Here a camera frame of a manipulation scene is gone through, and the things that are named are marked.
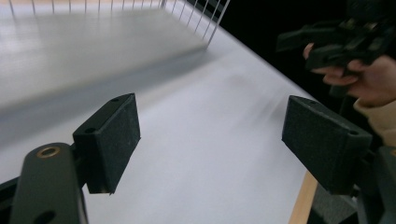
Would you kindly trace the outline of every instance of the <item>black foam pad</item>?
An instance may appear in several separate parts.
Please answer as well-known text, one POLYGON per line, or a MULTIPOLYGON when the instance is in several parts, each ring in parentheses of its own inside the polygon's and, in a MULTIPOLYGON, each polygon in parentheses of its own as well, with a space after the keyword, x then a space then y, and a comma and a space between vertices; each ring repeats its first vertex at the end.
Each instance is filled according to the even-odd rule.
POLYGON ((134 94, 107 102, 76 129, 73 138, 87 163, 90 193, 114 193, 140 140, 134 94))
POLYGON ((372 136, 324 105, 290 96, 282 141, 331 194, 349 194, 372 136))

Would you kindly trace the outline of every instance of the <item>wire mesh fence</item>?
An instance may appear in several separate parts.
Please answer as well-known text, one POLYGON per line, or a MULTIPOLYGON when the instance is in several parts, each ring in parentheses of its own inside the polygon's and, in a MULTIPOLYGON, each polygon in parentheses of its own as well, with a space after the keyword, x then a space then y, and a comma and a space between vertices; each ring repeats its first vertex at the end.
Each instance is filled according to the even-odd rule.
POLYGON ((209 44, 230 0, 0 0, 1 18, 161 8, 209 44))

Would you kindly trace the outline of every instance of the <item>human hand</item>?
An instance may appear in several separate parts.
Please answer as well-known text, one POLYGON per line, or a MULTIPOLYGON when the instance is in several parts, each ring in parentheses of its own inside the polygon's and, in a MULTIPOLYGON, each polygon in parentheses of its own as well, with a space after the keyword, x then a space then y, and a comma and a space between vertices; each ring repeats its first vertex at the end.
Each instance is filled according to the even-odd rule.
MULTIPOLYGON (((304 57, 309 57, 313 44, 304 49, 304 57)), ((347 69, 359 73, 358 76, 343 77, 344 68, 337 66, 312 70, 324 75, 323 82, 330 85, 348 86, 348 95, 360 99, 367 107, 386 105, 396 100, 396 61, 387 55, 380 56, 371 65, 353 60, 347 69)))

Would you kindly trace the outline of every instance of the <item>white table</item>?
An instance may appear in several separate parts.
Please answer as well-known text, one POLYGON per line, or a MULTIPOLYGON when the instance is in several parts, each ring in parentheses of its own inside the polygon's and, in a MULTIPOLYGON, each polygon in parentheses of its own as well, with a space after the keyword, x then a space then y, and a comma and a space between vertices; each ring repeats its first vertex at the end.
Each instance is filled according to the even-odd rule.
POLYGON ((129 92, 142 139, 114 195, 84 188, 90 223, 288 223, 305 168, 282 125, 289 95, 309 96, 221 29, 206 51, 1 114, 0 182, 129 92))

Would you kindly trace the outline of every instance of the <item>finger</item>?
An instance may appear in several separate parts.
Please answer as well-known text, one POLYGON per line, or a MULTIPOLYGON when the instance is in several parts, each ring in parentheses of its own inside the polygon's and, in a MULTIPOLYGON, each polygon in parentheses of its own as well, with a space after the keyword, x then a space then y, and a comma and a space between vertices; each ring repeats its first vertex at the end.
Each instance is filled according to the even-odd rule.
POLYGON ((339 76, 333 76, 333 75, 326 75, 323 78, 323 82, 327 83, 329 85, 335 85, 335 86, 347 86, 350 84, 353 84, 358 81, 358 77, 355 76, 346 76, 346 77, 339 77, 339 76))
POLYGON ((306 47, 305 47, 305 49, 304 49, 304 51, 303 51, 303 56, 304 56, 305 59, 308 58, 309 52, 311 52, 311 50, 312 50, 313 47, 314 47, 314 44, 313 44, 313 43, 310 43, 310 44, 306 45, 306 47))
POLYGON ((322 75, 332 75, 335 77, 341 77, 344 74, 344 68, 330 66, 330 67, 313 69, 312 72, 322 75))
POLYGON ((363 72, 364 70, 367 69, 367 67, 368 66, 363 64, 363 62, 360 60, 352 60, 347 65, 348 70, 354 72, 363 72))

